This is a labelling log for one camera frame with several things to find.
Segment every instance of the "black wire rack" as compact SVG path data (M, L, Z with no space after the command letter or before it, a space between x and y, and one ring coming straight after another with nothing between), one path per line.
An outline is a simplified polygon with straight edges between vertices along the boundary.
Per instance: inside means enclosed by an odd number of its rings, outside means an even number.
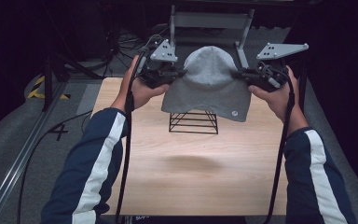
M219 134L217 117L210 111L170 113L170 133Z

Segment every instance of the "person's left hand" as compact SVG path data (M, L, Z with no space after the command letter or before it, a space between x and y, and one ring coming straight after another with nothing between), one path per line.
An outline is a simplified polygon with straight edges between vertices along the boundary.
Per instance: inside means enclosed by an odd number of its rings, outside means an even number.
M125 113L125 104L126 104L126 97L127 97L127 90L129 87L132 71L136 65L136 61L138 60L138 55L132 60L131 66L129 70L125 73L123 80L121 81L120 91L116 100L112 103L111 107L117 108ZM132 82L132 94L133 94L133 101L134 101L134 108L137 109L143 105L145 105L149 100L154 97L163 94L169 88L168 84L161 85L156 87L155 89L150 89L147 87L139 78L136 78Z

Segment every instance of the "wooden tabletop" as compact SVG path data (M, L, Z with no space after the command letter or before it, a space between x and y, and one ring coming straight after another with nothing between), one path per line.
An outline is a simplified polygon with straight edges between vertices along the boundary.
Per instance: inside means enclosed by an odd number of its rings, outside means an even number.
M117 77L103 81L93 113L112 104L120 82ZM252 96L247 120L217 118L218 134L170 133L162 99L155 97L132 114L121 215L266 215L282 134L282 123L267 104ZM107 215L116 213L121 171ZM285 214L286 186L282 165L275 215Z

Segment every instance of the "knit hat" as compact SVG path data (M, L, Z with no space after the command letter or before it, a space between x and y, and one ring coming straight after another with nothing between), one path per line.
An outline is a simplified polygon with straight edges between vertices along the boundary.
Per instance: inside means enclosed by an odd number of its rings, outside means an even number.
M207 110L225 119L246 121L251 93L243 80L231 76L231 71L238 70L227 52L214 46L197 49L186 58L184 69L186 74L165 92L162 111Z

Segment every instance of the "navy jacket sleeve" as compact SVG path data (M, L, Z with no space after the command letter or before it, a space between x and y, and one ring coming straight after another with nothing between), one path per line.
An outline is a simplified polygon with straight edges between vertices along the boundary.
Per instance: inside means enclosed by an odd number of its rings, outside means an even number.
M286 223L356 223L342 175L316 131L292 133L284 156L289 183Z
M69 152L44 206L42 223L99 223L109 210L111 195L123 155L126 135L124 114L106 108L94 114L81 140Z

